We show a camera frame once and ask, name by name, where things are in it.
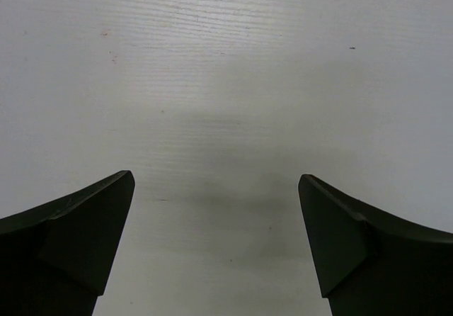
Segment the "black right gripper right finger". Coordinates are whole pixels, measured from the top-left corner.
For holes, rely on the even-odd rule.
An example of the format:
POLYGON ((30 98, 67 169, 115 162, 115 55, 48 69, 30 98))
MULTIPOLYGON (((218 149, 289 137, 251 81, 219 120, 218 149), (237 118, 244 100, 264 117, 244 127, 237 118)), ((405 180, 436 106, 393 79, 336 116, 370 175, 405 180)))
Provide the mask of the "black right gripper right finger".
POLYGON ((452 234, 404 220, 304 174, 299 199, 333 315, 451 315, 452 234))

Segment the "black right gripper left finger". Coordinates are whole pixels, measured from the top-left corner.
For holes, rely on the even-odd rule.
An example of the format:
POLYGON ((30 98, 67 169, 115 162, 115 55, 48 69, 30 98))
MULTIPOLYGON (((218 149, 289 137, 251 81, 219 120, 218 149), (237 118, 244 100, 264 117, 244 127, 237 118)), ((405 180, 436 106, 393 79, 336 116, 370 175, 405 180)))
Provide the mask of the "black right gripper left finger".
POLYGON ((122 170, 1 219, 1 314, 92 315, 107 286, 135 181, 122 170))

